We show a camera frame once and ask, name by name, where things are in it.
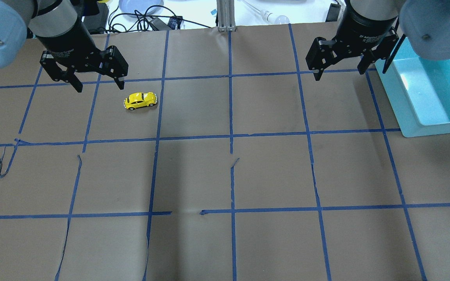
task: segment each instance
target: black cable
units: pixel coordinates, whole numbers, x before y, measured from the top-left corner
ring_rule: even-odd
[[[107,22],[108,22],[108,23],[111,21],[112,15],[113,15],[116,11],[118,11],[118,9],[119,9],[119,5],[118,5],[118,7],[117,7],[114,11],[111,12],[111,14],[109,14],[109,19],[107,19]]]
[[[395,31],[397,31],[398,28],[398,17],[397,17],[397,21],[395,22]]]
[[[157,16],[157,17],[159,17],[159,18],[171,18],[171,16]],[[189,20],[186,20],[186,19],[184,19],[184,18],[182,18],[181,20],[182,20],[182,21],[187,21],[187,22],[189,22],[189,23],[193,23],[193,24],[195,24],[195,25],[200,25],[200,26],[202,26],[202,27],[212,28],[212,27],[208,27],[207,25],[203,25],[203,24],[201,24],[201,23],[196,23],[195,21],[189,21]]]
[[[164,7],[162,5],[152,5],[150,7],[148,7],[145,10],[145,14],[142,14],[140,11],[138,10],[134,10],[134,13],[130,13],[130,12],[122,12],[119,14],[116,14],[115,16],[113,16],[111,18],[111,16],[119,9],[119,6],[117,9],[115,9],[111,15],[109,16],[109,20],[108,20],[108,24],[109,24],[109,29],[105,29],[106,32],[114,32],[114,33],[126,33],[126,32],[144,32],[144,31],[148,31],[148,28],[150,27],[150,25],[148,24],[148,18],[154,18],[154,17],[159,17],[159,18],[171,18],[171,16],[150,16],[147,15],[146,13],[154,8],[154,7],[162,7],[164,9],[167,9],[169,12],[171,12],[173,14],[173,16],[177,16],[171,9],[169,9],[168,7]],[[123,16],[123,15],[128,15],[128,16],[136,16],[136,22],[130,27],[130,28],[126,28],[124,25],[122,25],[121,23],[115,23],[112,24],[114,22],[114,20],[118,17],[118,16]],[[201,23],[196,23],[195,21],[189,21],[186,19],[182,18],[182,21],[187,21],[188,23],[193,23],[195,25],[200,25],[202,27],[207,27],[207,28],[211,28],[207,25],[203,25]],[[122,30],[117,30],[115,28],[115,26],[120,25],[121,27],[123,27],[124,31]],[[132,28],[136,25],[137,29],[136,30],[132,30]]]
[[[386,71],[388,70],[388,68],[390,67],[391,62],[393,62],[393,59],[397,55],[397,52],[398,52],[400,46],[402,45],[402,43],[404,42],[405,38],[406,38],[406,35],[403,34],[402,37],[400,37],[400,39],[398,40],[397,46],[395,46],[395,48],[393,49],[393,52],[391,53],[390,57],[386,61],[384,61],[383,74],[385,74]]]
[[[147,16],[148,11],[149,11],[151,8],[153,8],[153,7],[161,7],[161,8],[167,9],[168,11],[170,11],[170,12],[173,14],[173,16],[177,16],[177,14],[175,14],[175,12],[171,11],[170,8],[164,7],[163,5],[152,5],[152,6],[148,7],[148,8],[145,10],[145,14],[143,14],[143,15],[144,15],[144,16]]]

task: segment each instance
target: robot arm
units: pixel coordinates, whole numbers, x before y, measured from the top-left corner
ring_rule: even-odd
[[[336,36],[330,41],[323,37],[315,38],[307,54],[307,65],[317,81],[327,67],[348,57],[362,56],[357,66],[361,74],[378,59],[393,59],[391,54],[398,43],[398,18],[419,56],[431,60],[450,59],[450,1],[345,2],[346,10]]]
[[[95,46],[72,2],[84,5],[84,0],[0,0],[0,68],[14,60],[28,26],[46,47],[40,63],[53,80],[68,82],[81,92],[75,73],[96,71],[123,89],[127,62],[116,46],[104,51]]]

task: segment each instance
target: power cord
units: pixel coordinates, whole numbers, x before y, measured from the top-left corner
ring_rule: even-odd
[[[111,14],[109,15],[109,19],[108,19],[108,25],[109,25],[109,29],[107,28],[103,28],[102,27],[102,31],[105,32],[112,32],[112,33],[128,33],[128,32],[145,32],[145,31],[149,31],[149,21],[153,18],[171,18],[172,16],[152,16],[152,15],[147,15],[148,11],[150,11],[150,9],[154,8],[154,7],[162,7],[163,9],[167,9],[169,12],[171,12],[173,14],[173,16],[177,16],[177,14],[175,14],[175,12],[173,12],[171,9],[169,9],[168,7],[165,7],[163,5],[152,5],[150,7],[148,7],[145,10],[145,13],[142,14],[140,11],[138,10],[134,10],[133,13],[130,12],[122,12],[119,14],[116,14],[115,16],[113,16],[113,14],[119,9],[119,6],[113,11],[111,12]],[[124,26],[121,23],[114,23],[114,20],[118,17],[118,16],[123,16],[123,15],[128,15],[128,16],[136,16],[136,22],[130,27],[130,28],[126,28],[126,26]],[[211,28],[207,25],[203,25],[201,23],[196,23],[195,21],[189,21],[186,19],[181,19],[182,21],[186,21],[188,23],[193,23],[195,25],[199,25],[202,27],[207,27],[207,28]],[[118,30],[116,27],[122,27],[124,30]]]

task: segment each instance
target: light blue plastic bin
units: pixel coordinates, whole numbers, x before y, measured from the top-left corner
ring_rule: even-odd
[[[375,65],[404,137],[450,133],[450,59],[421,59],[406,39],[386,74]]]

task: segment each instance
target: blue tape grid line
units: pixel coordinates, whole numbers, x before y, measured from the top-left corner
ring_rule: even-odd
[[[152,166],[152,182],[150,184],[150,201],[148,205],[148,211],[152,213],[154,210],[154,193],[155,193],[155,176],[157,173],[157,159],[159,156],[159,142],[161,140],[161,119],[163,116],[163,101],[164,101],[164,82],[166,80],[166,62],[168,60],[168,42],[170,39],[169,30],[166,31],[166,42],[164,43],[164,61],[162,63],[162,79],[161,79],[161,94],[159,95],[159,117],[157,118],[157,134],[155,137],[155,152],[154,152],[154,165]],[[148,216],[147,220],[147,253],[150,246],[150,229],[152,228],[152,216]],[[143,273],[143,281],[147,279],[147,266],[148,255],[145,260],[145,272]]]
[[[450,203],[418,203],[406,204],[407,208],[448,208]],[[366,205],[366,206],[322,206],[324,211],[329,210],[381,210],[403,208],[403,205]],[[238,212],[314,212],[317,207],[290,207],[290,208],[240,208]],[[211,213],[230,213],[231,209],[202,210],[201,215]],[[108,212],[108,213],[56,213],[43,215],[0,215],[0,219],[68,219],[74,217],[145,217],[145,216],[171,215],[171,212]]]
[[[405,203],[405,197],[402,192],[402,186],[400,184],[400,179],[398,177],[397,167],[395,165],[395,160],[393,159],[393,153],[391,151],[390,143],[388,140],[388,135],[386,134],[386,130],[384,128],[383,119],[380,112],[380,107],[378,106],[377,99],[375,96],[375,91],[373,89],[373,85],[371,84],[371,79],[369,76],[369,72],[366,71],[366,79],[368,81],[369,90],[371,92],[371,96],[373,97],[373,103],[375,104],[376,113],[378,115],[378,120],[380,121],[380,126],[382,128],[384,141],[386,144],[386,150],[388,151],[391,167],[393,169],[393,175],[395,176],[395,182],[397,183],[398,193],[400,195],[400,201],[402,202],[402,208],[404,209],[405,220],[407,221],[407,227],[409,228],[409,234],[411,235],[412,246],[414,248],[414,253],[416,254],[416,260],[418,261],[418,267],[420,269],[421,279],[423,281],[427,281],[427,275],[425,274],[425,269],[423,267],[423,262],[421,261],[420,251],[418,249],[418,244],[416,243],[416,237],[414,235],[413,226],[411,223],[411,218],[409,217],[409,211],[407,210],[407,205]]]
[[[339,72],[356,72],[357,69],[328,69],[325,73],[339,73]],[[204,75],[204,76],[181,76],[181,77],[169,77],[165,80],[192,80],[192,79],[210,79],[210,78],[227,78],[227,77],[252,77],[252,76],[272,76],[272,75],[295,75],[300,74],[310,74],[313,71],[287,71],[287,72],[272,72],[272,73],[241,73],[241,74],[228,74],[228,75]],[[145,81],[161,81],[161,78],[142,78],[142,79],[126,79],[125,83],[130,82],[145,82]],[[83,84],[110,84],[115,83],[113,80],[106,81],[88,81],[82,82]],[[64,86],[69,85],[68,83],[49,83],[49,84],[37,84],[36,87],[53,87],[53,86]],[[10,88],[25,88],[34,87],[34,85],[9,85],[0,86],[0,89],[10,89]]]
[[[77,166],[77,174],[75,176],[74,189],[72,192],[72,197],[70,199],[70,206],[69,206],[69,213],[68,213],[69,216],[72,215],[72,211],[74,209],[75,195],[77,193],[77,185],[79,184],[79,177],[81,175],[81,167],[82,167],[81,156],[78,155],[77,159],[79,160],[79,165]],[[70,219],[71,219],[71,217],[67,218],[66,241],[64,243],[64,249],[62,251],[62,259],[60,260],[59,269],[57,270],[57,274],[55,275],[55,281],[58,281],[58,279],[59,279],[60,270],[62,268],[62,263],[64,262],[64,257],[65,257],[65,253],[66,253],[66,247],[67,247],[68,231],[70,229]]]
[[[398,128],[386,129],[387,132],[400,132]],[[363,130],[322,130],[310,131],[310,135],[329,134],[329,133],[381,133],[381,129],[363,129]],[[282,133],[239,133],[232,137],[278,137],[282,135],[306,135],[307,132],[282,132]],[[178,141],[183,139],[228,139],[230,135],[190,135],[184,137],[160,137],[160,141]],[[87,144],[101,144],[110,142],[153,142],[157,137],[147,137],[145,139],[94,139],[86,141]],[[20,146],[73,146],[84,144],[84,141],[76,142],[25,142],[20,140]],[[13,146],[14,144],[0,144],[2,146]]]
[[[234,106],[232,103],[232,32],[229,31],[229,127],[230,127],[230,154],[234,153],[234,126],[232,123]]]
[[[230,126],[230,154],[234,154],[234,103],[232,90],[232,31],[228,32],[229,39],[229,126]],[[234,167],[239,158],[230,167],[230,226],[232,238],[232,281],[237,281],[237,248],[236,248],[236,192],[234,180]]]
[[[109,46],[110,37],[111,37],[110,34],[107,34],[107,39],[105,40],[104,50],[106,50],[107,47]],[[93,95],[93,101],[91,102],[91,110],[89,111],[88,124],[86,125],[86,134],[84,134],[84,144],[82,145],[82,153],[86,152],[86,145],[88,144],[89,127],[91,126],[91,119],[93,119],[93,111],[95,110],[96,96],[98,94],[98,87],[100,86],[101,78],[102,78],[102,75],[99,74],[96,79],[95,94]]]
[[[331,281],[331,269],[329,264],[329,255],[327,253],[327,243],[325,239],[325,229],[324,229],[324,220],[322,215],[322,208],[320,204],[320,198],[318,196],[317,192],[317,183],[316,183],[316,174],[314,171],[314,152],[312,151],[312,142],[311,142],[311,134],[310,134],[310,128],[309,128],[309,122],[307,120],[307,108],[305,107],[305,97],[303,95],[303,86],[302,86],[302,76],[300,74],[300,64],[298,63],[298,53],[296,51],[296,44],[295,44],[295,37],[293,35],[293,28],[291,27],[291,24],[288,24],[289,27],[289,35],[291,36],[291,44],[293,45],[293,54],[295,56],[295,63],[296,63],[296,75],[298,76],[298,87],[300,88],[300,100],[302,103],[302,113],[303,113],[303,119],[305,122],[305,130],[307,131],[307,144],[309,146],[309,156],[310,156],[310,166],[311,166],[311,173],[312,173],[312,179],[314,181],[314,192],[316,196],[316,203],[317,203],[317,212],[318,212],[318,219],[319,219],[319,227],[320,227],[320,238],[322,241],[322,247],[323,247],[323,253],[324,253],[324,262],[325,262],[325,270],[327,275],[327,281]]]
[[[29,102],[27,103],[27,107],[25,108],[25,113],[23,114],[22,123],[20,124],[20,129],[18,129],[18,134],[20,135],[23,130],[23,124],[27,119],[27,114],[29,113],[30,103],[32,103],[32,98],[34,97],[34,93],[36,92],[36,87],[38,85],[39,77],[41,77],[41,72],[43,71],[43,67],[39,68],[39,72],[37,73],[36,82],[34,82],[34,86],[32,87],[32,92],[30,93]]]
[[[18,146],[21,144],[21,140],[15,139],[15,142],[16,142],[15,145],[13,145],[13,144],[10,145],[10,146],[13,146],[13,153],[11,153],[11,158],[9,159],[6,171],[4,173],[1,173],[2,171],[0,170],[0,178],[3,178],[8,174],[9,169],[11,168],[11,164],[13,163],[13,160],[15,159],[15,154],[16,154],[16,151],[18,150]],[[0,159],[0,167],[2,167],[2,160],[3,160],[4,156],[5,156],[5,151],[3,151],[3,154]]]
[[[236,192],[234,180],[234,167],[239,158],[230,167],[230,224],[232,226],[232,280],[237,281],[237,250],[236,250]]]
[[[450,207],[450,203],[419,203],[419,204],[406,204],[407,208],[445,208]],[[400,209],[404,206],[400,205],[364,205],[364,206],[321,206],[318,207],[288,207],[288,208],[242,208],[234,209],[235,213],[238,212],[318,212],[320,209],[323,211],[331,210],[383,210],[383,209]],[[218,210],[202,210],[200,215],[207,215],[209,213],[231,213],[231,209],[218,209]]]
[[[68,219],[74,217],[145,217],[171,215],[171,212],[105,212],[105,213],[50,213],[43,215],[0,215],[0,219]]]

